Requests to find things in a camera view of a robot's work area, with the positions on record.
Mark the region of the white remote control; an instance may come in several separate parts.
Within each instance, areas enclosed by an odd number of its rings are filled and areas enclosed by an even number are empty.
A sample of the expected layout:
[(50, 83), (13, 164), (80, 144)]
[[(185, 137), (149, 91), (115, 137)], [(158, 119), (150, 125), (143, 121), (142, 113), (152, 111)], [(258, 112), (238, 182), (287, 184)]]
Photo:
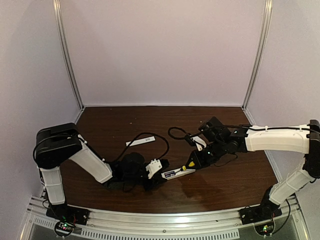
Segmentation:
[(182, 170), (181, 168), (177, 168), (177, 169), (173, 169), (173, 170), (169, 170), (166, 172), (163, 172), (161, 174), (161, 176), (166, 179), (166, 180), (172, 180), (175, 178), (179, 178), (188, 174), (192, 174), (194, 173), (196, 170), (195, 169), (185, 169)]

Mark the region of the yellow handled screwdriver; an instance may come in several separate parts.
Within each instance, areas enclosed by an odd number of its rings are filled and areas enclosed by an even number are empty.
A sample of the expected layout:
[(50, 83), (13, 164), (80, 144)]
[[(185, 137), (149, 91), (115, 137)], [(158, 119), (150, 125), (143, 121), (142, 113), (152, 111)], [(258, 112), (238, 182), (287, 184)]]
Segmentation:
[(179, 173), (182, 173), (182, 174), (190, 174), (190, 173), (193, 173), (196, 171), (196, 165), (195, 163), (192, 161), (186, 165), (183, 165), (181, 168), (177, 168), (174, 170), (175, 171), (175, 174), (179, 174)]

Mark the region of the white remote battery cover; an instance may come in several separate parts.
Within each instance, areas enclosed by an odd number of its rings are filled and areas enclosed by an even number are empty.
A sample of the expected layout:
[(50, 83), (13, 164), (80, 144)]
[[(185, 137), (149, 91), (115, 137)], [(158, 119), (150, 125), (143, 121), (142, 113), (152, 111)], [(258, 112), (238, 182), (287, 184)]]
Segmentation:
[(149, 137), (145, 137), (145, 138), (140, 138), (134, 141), (127, 141), (125, 144), (126, 146), (138, 146), (138, 145), (143, 145), (146, 143), (151, 143), (154, 142), (156, 140), (156, 138), (154, 136), (149, 136)]

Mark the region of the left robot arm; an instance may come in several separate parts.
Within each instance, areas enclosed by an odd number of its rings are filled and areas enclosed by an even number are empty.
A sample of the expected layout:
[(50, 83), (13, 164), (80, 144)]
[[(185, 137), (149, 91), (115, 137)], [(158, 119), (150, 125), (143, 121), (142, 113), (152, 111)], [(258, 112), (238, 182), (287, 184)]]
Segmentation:
[(76, 214), (67, 204), (60, 171), (61, 164), (67, 160), (76, 163), (107, 189), (129, 192), (141, 185), (145, 191), (150, 191), (167, 182), (163, 170), (169, 162), (163, 156), (146, 162), (140, 153), (123, 151), (117, 159), (107, 161), (88, 144), (72, 122), (38, 131), (32, 157), (47, 193), (47, 213), (62, 221)]

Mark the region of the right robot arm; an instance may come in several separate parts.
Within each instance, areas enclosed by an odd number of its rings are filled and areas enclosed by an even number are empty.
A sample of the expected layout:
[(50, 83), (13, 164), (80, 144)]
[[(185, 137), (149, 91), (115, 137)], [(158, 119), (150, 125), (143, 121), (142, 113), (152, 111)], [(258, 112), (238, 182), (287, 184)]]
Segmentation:
[(267, 156), (272, 152), (293, 152), (303, 156), (297, 167), (265, 191), (256, 210), (261, 215), (270, 215), (288, 197), (320, 177), (320, 123), (316, 119), (296, 126), (258, 126), (224, 125), (214, 116), (198, 130), (184, 138), (194, 141), (203, 135), (209, 143), (190, 154), (183, 170), (206, 168), (227, 154), (264, 151)]

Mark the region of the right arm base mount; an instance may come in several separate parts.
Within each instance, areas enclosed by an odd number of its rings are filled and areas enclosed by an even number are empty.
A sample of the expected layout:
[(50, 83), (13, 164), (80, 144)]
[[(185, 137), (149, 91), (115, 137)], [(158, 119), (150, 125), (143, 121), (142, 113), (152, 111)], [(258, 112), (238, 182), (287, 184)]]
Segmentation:
[(256, 206), (246, 206), (238, 212), (243, 225), (271, 220), (274, 217), (282, 215), (282, 210), (279, 207), (261, 206), (260, 204)]

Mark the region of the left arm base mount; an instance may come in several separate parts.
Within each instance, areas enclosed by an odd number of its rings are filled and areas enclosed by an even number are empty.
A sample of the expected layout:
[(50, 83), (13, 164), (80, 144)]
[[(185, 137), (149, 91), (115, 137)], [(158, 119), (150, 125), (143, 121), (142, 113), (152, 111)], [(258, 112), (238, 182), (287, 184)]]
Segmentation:
[(50, 205), (45, 215), (69, 224), (85, 226), (89, 214), (90, 211), (88, 209), (59, 204)]

